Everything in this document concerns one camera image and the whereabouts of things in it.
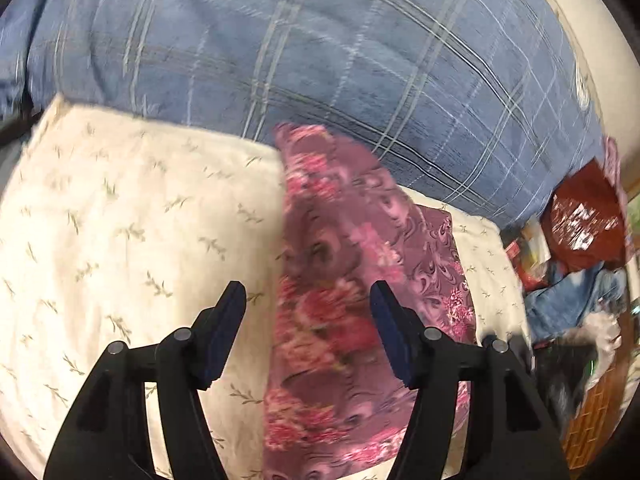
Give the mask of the purple floral shirt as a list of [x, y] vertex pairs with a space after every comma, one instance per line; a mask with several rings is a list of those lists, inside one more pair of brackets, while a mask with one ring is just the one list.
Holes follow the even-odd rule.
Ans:
[[264, 475], [338, 479], [393, 458], [416, 395], [369, 306], [384, 281], [423, 324], [475, 339], [450, 214], [419, 206], [362, 144], [282, 125], [283, 272], [265, 398]]

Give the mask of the blue denim garment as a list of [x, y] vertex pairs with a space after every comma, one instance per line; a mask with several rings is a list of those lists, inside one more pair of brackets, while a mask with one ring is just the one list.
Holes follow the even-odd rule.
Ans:
[[554, 274], [551, 285], [524, 298], [530, 338], [545, 341], [581, 326], [589, 313], [607, 311], [608, 304], [621, 300], [626, 288], [626, 271], [605, 269], [602, 262], [564, 278]]

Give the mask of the clutter of small packages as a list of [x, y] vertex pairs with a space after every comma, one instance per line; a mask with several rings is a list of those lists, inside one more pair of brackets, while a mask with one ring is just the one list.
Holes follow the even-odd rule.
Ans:
[[514, 240], [506, 246], [506, 254], [524, 292], [533, 292], [547, 285], [551, 252], [538, 218], [527, 220]]

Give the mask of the dark red plastic bag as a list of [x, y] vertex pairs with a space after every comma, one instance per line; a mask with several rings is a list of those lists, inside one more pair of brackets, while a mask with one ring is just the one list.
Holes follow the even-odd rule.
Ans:
[[625, 263], [620, 201], [595, 159], [554, 190], [540, 224], [552, 258], [570, 272], [598, 263], [609, 269]]

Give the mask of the blue plaid quilt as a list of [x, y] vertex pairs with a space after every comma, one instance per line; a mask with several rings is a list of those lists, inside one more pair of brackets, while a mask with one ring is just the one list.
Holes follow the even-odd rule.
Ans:
[[506, 228], [604, 157], [546, 0], [11, 0], [1, 113], [56, 94], [271, 143], [359, 140], [408, 188]]

